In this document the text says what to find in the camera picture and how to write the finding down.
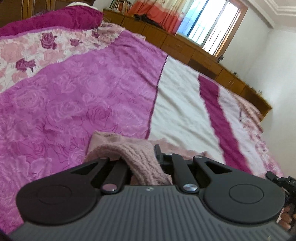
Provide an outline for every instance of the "finger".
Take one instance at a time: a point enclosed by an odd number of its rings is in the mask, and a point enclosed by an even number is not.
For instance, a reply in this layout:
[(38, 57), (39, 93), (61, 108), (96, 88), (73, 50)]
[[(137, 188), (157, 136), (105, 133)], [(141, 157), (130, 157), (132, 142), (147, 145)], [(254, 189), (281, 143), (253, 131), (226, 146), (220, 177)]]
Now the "finger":
[(292, 222), (291, 216), (289, 214), (287, 214), (287, 213), (282, 213), (281, 219), (284, 220), (286, 223), (291, 223)]
[(291, 207), (290, 206), (287, 206), (287, 207), (284, 208), (284, 212), (287, 213), (287, 212), (290, 211), (290, 209), (291, 209)]
[(281, 225), (287, 231), (291, 228), (290, 224), (286, 223), (282, 219), (279, 221), (279, 225)]

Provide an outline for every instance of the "silver screw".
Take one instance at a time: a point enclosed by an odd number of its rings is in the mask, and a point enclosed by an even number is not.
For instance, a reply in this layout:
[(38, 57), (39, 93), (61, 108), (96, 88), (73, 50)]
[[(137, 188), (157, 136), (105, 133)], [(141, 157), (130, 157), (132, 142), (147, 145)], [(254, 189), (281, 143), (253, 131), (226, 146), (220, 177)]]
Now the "silver screw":
[(113, 183), (108, 183), (108, 184), (105, 184), (103, 187), (102, 187), (105, 191), (108, 191), (108, 192), (113, 192), (117, 189), (117, 186)]
[(146, 191), (148, 191), (148, 192), (151, 192), (151, 191), (153, 191), (154, 190), (154, 188), (152, 188), (152, 187), (148, 187), (148, 188), (146, 188)]
[(183, 189), (187, 192), (194, 192), (197, 190), (197, 186), (195, 184), (188, 183), (183, 186)]

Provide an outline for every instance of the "circular cover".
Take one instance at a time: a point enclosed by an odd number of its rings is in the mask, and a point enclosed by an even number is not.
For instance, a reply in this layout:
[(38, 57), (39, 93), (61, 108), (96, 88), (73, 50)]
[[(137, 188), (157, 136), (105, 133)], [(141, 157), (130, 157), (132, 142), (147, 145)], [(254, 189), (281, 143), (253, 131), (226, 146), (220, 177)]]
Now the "circular cover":
[(16, 201), (25, 221), (61, 225), (86, 215), (97, 197), (84, 176), (72, 174), (29, 183), (19, 191)]
[(216, 177), (206, 188), (204, 201), (220, 217), (257, 224), (275, 219), (281, 212), (284, 193), (274, 183), (244, 174)]

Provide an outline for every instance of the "bed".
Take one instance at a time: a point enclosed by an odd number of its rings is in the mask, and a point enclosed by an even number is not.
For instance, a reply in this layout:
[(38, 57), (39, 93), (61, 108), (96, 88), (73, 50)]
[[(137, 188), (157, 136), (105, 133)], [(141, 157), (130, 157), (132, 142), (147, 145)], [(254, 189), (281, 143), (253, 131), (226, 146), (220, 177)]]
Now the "bed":
[(0, 229), (15, 197), (81, 164), (94, 131), (161, 139), (254, 175), (282, 176), (255, 107), (102, 13), (71, 6), (0, 28)]

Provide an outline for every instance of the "orange and white curtain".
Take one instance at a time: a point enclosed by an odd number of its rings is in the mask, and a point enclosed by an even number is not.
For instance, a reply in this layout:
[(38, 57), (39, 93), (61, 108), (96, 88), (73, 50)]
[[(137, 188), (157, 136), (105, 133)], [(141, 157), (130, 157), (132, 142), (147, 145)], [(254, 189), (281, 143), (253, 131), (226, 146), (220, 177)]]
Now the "orange and white curtain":
[(175, 34), (194, 0), (137, 0), (128, 15), (143, 15)]

